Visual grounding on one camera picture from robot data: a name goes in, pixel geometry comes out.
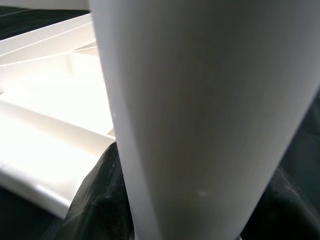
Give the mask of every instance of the white pipe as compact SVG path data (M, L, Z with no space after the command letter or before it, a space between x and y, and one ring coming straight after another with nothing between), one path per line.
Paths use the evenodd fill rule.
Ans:
M140 240L234 240L320 79L320 2L91 0Z

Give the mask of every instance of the white plastic panel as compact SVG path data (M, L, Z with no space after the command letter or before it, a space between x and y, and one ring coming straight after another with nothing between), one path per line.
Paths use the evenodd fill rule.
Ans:
M0 185L62 219L115 141L93 32L85 15L0 41Z

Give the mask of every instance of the white tube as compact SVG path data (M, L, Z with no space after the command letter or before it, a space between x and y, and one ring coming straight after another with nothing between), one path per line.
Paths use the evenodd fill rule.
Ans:
M319 1L92 0L140 240L234 240L320 79Z

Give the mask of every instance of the black cloth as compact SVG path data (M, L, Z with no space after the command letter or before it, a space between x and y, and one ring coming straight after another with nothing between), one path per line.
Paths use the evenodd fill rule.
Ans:
M0 40L89 13L86 10L43 10L0 6Z

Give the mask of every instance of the black fabric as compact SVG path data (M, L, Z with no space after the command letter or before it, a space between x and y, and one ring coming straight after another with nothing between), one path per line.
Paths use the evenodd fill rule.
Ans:
M320 240L319 215L279 167L241 236L243 240Z
M54 240L128 240L133 223L116 143L83 180Z
M320 93L242 232L244 240L320 240Z
M86 10L43 10L0 6L0 40L89 13Z
M52 240L62 220L0 188L1 240Z

